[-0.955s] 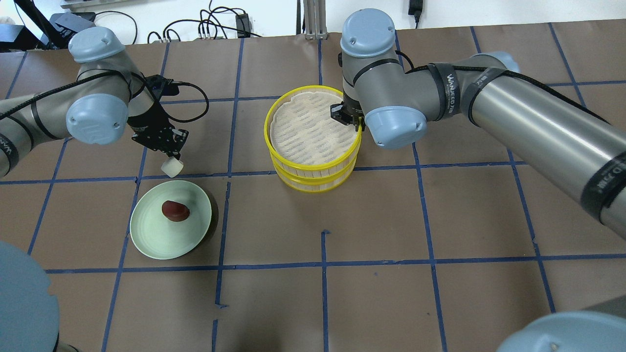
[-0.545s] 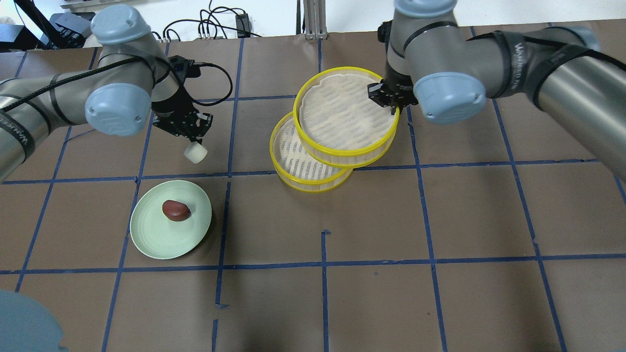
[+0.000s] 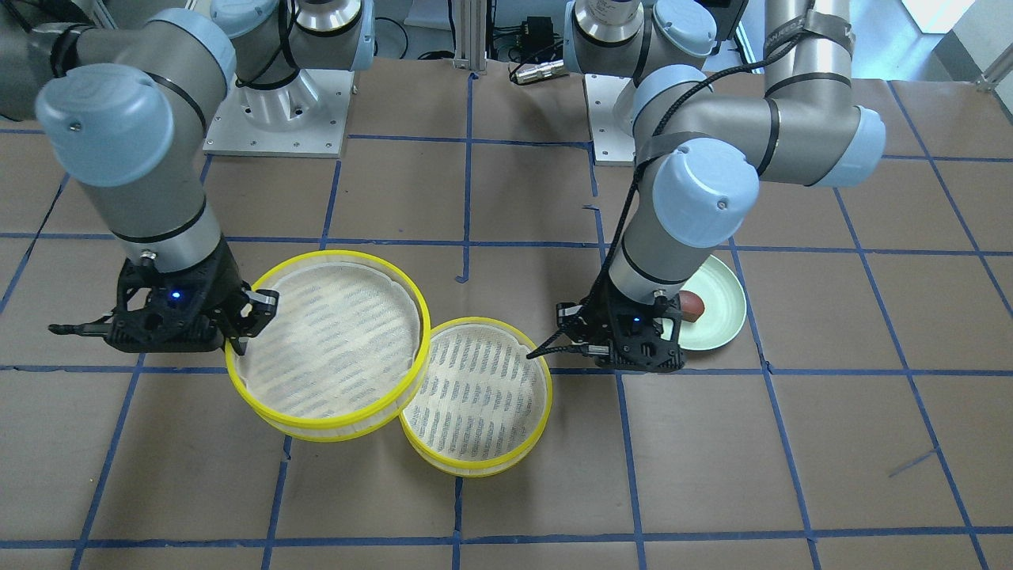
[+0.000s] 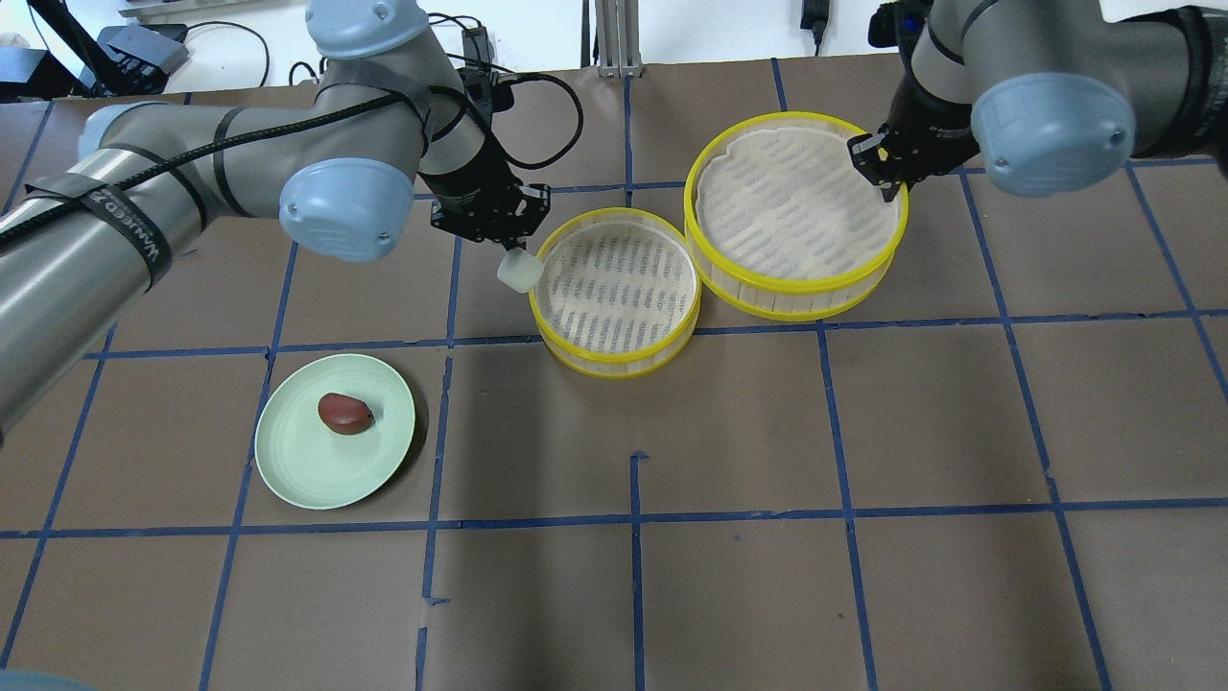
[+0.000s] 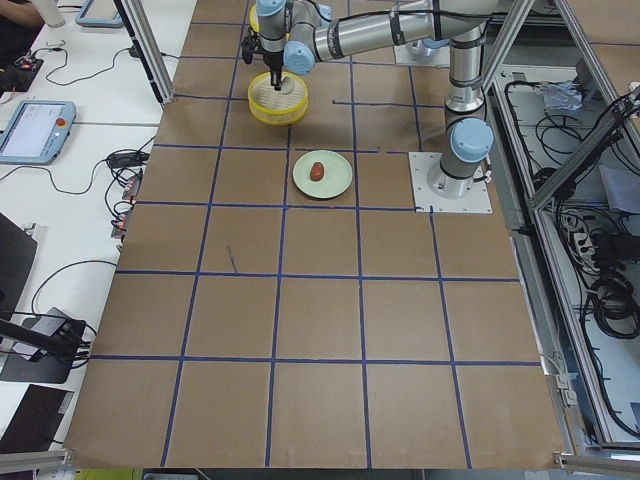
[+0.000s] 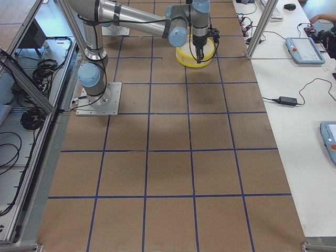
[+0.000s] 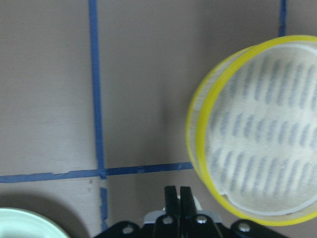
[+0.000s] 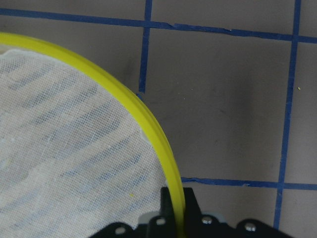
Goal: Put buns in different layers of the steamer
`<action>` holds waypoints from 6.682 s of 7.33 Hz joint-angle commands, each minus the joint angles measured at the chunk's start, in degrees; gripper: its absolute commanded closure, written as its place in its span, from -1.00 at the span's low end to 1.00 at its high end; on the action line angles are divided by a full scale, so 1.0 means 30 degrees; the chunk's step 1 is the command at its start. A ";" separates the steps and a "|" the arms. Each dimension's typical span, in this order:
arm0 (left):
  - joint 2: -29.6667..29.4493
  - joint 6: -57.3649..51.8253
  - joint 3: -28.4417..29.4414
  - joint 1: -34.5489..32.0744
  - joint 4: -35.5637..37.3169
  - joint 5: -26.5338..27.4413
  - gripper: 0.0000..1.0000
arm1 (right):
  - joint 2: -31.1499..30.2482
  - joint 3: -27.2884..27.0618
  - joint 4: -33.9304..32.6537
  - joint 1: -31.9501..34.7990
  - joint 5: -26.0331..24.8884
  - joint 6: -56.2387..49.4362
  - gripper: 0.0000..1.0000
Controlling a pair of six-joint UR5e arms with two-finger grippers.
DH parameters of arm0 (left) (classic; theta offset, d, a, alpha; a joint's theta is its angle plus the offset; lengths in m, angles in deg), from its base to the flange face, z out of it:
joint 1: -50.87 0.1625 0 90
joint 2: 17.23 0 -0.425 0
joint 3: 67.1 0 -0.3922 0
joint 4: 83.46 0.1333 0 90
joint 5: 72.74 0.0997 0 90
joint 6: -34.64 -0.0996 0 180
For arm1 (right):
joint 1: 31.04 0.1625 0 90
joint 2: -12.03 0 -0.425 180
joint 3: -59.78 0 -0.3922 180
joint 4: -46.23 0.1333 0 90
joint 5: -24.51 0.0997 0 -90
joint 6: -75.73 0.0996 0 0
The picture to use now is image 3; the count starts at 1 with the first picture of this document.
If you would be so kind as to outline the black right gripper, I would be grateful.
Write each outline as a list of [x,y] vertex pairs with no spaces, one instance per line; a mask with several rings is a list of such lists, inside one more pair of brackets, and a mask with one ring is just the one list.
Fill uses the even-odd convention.
[[104,323],[104,342],[127,353],[246,353],[278,313],[279,292],[249,290],[221,239],[194,266],[160,273],[151,260],[125,260],[116,277],[116,305]]

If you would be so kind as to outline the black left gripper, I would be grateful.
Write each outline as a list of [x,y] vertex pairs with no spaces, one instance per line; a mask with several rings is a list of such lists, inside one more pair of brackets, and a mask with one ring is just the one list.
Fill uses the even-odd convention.
[[582,339],[555,346],[557,338],[549,338],[527,359],[567,353],[609,371],[647,373],[673,373],[686,364],[680,345],[683,311],[676,296],[651,294],[647,304],[633,302],[605,279],[583,304],[557,303],[555,317],[557,328],[581,329]]

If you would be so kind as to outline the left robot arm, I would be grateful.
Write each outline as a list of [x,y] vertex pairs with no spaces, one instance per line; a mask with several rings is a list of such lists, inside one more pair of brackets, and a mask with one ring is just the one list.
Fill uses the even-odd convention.
[[679,371],[686,333],[723,321],[692,287],[757,202],[763,181],[853,187],[886,145],[852,97],[847,1],[769,1],[755,63],[705,74],[716,22],[695,1],[571,1],[563,64],[625,77],[619,119],[634,142],[631,187],[610,250],[579,302],[529,359],[573,353],[613,371]]

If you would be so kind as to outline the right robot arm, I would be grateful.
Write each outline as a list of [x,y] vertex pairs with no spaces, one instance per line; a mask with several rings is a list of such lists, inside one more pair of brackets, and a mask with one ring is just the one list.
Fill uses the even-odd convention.
[[256,123],[286,95],[286,123],[313,116],[308,69],[359,71],[375,55],[372,1],[214,1],[168,7],[140,28],[101,28],[92,1],[2,3],[2,118],[36,120],[126,253],[116,303],[95,321],[51,324],[126,353],[227,350],[278,317],[279,293],[239,273],[192,165],[229,94]]

